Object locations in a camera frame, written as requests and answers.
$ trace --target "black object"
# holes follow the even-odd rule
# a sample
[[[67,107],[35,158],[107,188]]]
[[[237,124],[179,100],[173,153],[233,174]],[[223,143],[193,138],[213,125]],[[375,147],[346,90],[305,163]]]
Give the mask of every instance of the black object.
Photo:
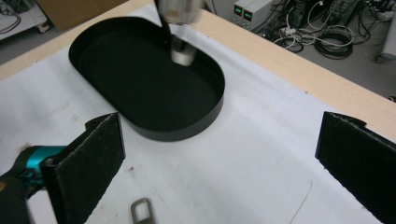
[[[118,113],[92,119],[85,126],[87,130],[69,146],[43,159],[40,171],[29,172],[44,180],[44,185],[24,175],[28,161],[42,147],[26,148],[13,167],[0,176],[1,223],[34,223],[26,200],[43,187],[58,223],[87,220],[120,169],[125,152]]]
[[[365,125],[325,112],[315,156],[378,220],[396,223],[396,144]]]
[[[131,17],[98,22],[73,42],[69,59],[138,133],[177,141],[216,119],[225,81],[200,50],[190,66],[172,62],[166,26]]]

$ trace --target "black tray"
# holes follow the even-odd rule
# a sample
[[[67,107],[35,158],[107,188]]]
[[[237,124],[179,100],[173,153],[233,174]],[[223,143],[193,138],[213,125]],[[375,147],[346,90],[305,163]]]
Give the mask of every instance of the black tray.
[[[218,116],[225,87],[219,65],[197,50],[191,66],[172,62],[170,35],[140,18],[101,21],[73,42],[73,66],[147,138],[194,136]]]

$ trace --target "table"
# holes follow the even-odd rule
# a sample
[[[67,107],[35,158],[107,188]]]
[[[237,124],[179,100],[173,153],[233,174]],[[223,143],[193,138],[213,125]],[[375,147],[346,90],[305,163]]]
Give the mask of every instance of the table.
[[[0,67],[1,174],[20,147],[67,145],[84,122],[115,110],[65,55],[105,18],[155,18],[147,4],[126,2]],[[175,143],[148,140],[122,119],[127,158],[88,223],[131,222],[142,197],[160,223],[377,223],[314,154],[323,111],[395,141],[396,105],[207,12],[193,28],[225,74],[218,119]],[[29,204],[38,223],[54,222],[46,192]]]

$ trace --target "floor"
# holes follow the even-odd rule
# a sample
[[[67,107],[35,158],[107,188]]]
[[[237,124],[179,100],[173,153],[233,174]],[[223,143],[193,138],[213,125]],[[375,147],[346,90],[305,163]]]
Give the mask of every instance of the floor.
[[[352,55],[344,60],[325,58],[313,46],[305,47],[299,55],[381,96],[387,98],[395,96],[396,60],[384,63],[375,62],[375,57],[382,50],[388,29],[389,22],[378,24],[373,30],[375,38],[365,44],[355,46]],[[62,33],[53,26],[44,34],[40,34],[37,29],[33,28],[0,40],[0,65]]]

